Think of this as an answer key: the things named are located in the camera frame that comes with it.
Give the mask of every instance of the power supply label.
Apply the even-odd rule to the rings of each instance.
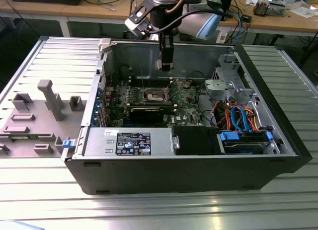
[[[117,155],[151,155],[150,133],[118,133]]]

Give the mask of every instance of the sticker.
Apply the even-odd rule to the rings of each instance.
[[[119,130],[115,129],[106,129],[104,131],[104,136],[116,136],[118,134]]]
[[[117,131],[117,155],[151,155],[150,133],[118,133],[118,130],[115,131]]]

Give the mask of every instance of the open computer chassis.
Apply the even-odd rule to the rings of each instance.
[[[311,159],[252,61],[258,47],[176,44],[170,72],[155,69],[156,42],[100,49],[79,137],[62,154],[83,192],[260,189]]]

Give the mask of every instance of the desk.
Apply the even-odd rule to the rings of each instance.
[[[116,11],[89,4],[84,0],[78,6],[8,1],[24,18],[58,21],[65,37],[71,36],[68,26],[70,21],[124,24],[129,13],[129,0],[116,2],[114,6]],[[239,3],[239,0],[237,2],[242,10],[246,10],[245,14],[253,17],[248,30],[250,33],[314,36],[318,30],[317,17],[303,18],[290,11],[286,11],[284,17],[254,16],[253,6],[244,6]],[[318,3],[318,0],[311,0],[311,2]],[[0,0],[0,16],[18,17],[5,0]],[[233,31],[236,25],[237,22],[234,18],[227,19],[220,23],[218,30],[221,30],[220,33],[227,33]]]

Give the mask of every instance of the blue tab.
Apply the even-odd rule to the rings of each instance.
[[[63,148],[75,148],[75,139],[63,141],[62,146]]]
[[[239,135],[237,132],[223,132],[228,141],[239,141]]]
[[[222,132],[221,134],[220,134],[220,137],[221,137],[221,141],[225,141],[227,138],[225,137],[225,135],[224,135],[224,132]]]
[[[239,141],[239,134],[237,132],[222,132],[220,136],[222,141]]]
[[[270,141],[273,139],[273,135],[270,132],[266,132],[266,135]]]

